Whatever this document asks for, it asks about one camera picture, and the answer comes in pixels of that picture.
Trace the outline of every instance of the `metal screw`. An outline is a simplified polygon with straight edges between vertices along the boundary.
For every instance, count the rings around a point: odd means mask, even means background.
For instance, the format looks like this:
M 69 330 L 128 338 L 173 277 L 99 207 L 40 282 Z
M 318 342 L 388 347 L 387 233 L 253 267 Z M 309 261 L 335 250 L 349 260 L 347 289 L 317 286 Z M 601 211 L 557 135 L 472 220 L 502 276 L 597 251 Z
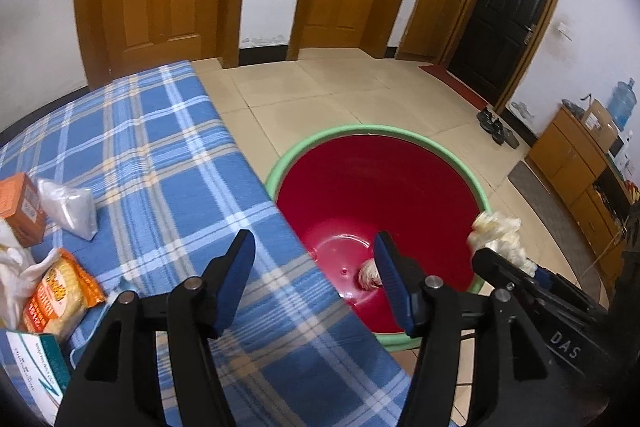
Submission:
M 500 302 L 508 302 L 509 299 L 511 299 L 511 294 L 507 291 L 504 290 L 502 288 L 500 288 L 499 290 L 496 290 L 494 292 L 495 298 L 498 299 L 498 301 Z
M 432 288 L 434 290 L 437 290 L 438 288 L 442 288 L 442 286 L 444 285 L 444 281 L 437 275 L 427 276 L 427 278 L 424 280 L 424 283 L 429 288 Z
M 131 304 L 133 302 L 133 299 L 135 298 L 136 294 L 131 290 L 127 290 L 126 292 L 122 292 L 120 295 L 118 295 L 118 302 L 120 304 Z
M 198 276 L 189 277 L 184 282 L 184 287 L 188 290 L 197 290 L 200 286 L 202 286 L 202 279 Z

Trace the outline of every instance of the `snack bag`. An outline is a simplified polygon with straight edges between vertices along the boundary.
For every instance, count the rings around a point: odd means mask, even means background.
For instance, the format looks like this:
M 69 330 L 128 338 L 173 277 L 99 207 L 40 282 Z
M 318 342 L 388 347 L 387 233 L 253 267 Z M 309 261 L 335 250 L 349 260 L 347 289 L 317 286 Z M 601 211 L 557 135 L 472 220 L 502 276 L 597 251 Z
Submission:
M 95 279 L 61 248 L 60 259 L 44 274 L 24 307 L 22 319 L 30 333 L 52 333 L 62 343 L 87 309 L 105 300 Z

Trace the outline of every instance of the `blue water jug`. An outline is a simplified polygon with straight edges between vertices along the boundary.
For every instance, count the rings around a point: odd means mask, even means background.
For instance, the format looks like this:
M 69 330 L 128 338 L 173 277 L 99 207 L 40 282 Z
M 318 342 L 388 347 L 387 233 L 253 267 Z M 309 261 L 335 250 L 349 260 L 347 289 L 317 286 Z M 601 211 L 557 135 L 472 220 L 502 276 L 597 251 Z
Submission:
M 619 82 L 613 90 L 611 99 L 607 103 L 607 111 L 613 118 L 613 122 L 619 131 L 625 128 L 626 121 L 629 120 L 631 112 L 636 107 L 636 96 L 634 94 L 634 80 L 629 79 L 629 83 Z

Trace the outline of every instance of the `large red plastic tub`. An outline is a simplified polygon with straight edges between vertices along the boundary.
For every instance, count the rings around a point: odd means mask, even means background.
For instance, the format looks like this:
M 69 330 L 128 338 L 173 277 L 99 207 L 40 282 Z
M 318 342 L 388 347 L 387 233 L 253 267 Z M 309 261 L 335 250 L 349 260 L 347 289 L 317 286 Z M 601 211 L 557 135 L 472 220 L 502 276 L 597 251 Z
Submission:
M 402 254 L 456 290 L 481 287 L 466 238 L 488 201 L 464 164 L 432 140 L 386 126 L 324 131 L 293 147 L 267 188 L 318 267 L 391 351 L 416 342 L 396 325 L 384 289 L 357 284 L 377 232 L 390 232 Z

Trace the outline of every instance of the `blue plaid tablecloth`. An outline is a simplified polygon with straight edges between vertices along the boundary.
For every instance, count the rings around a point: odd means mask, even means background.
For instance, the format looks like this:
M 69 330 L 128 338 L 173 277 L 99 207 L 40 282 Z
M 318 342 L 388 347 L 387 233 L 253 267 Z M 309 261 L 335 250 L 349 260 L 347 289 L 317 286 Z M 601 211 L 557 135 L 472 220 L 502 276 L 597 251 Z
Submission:
M 91 188 L 94 239 L 49 223 L 32 252 L 39 261 L 65 247 L 107 293 L 122 276 L 145 295 L 169 291 L 223 255 L 238 230 L 254 232 L 238 315 L 212 344 L 239 426 L 396 425 L 409 378 L 306 254 L 188 62 L 117 80 L 31 125 L 0 151 L 0 178 L 19 171 Z M 158 344 L 166 418 L 178 426 L 164 335 Z M 33 406 L 10 354 L 0 356 Z

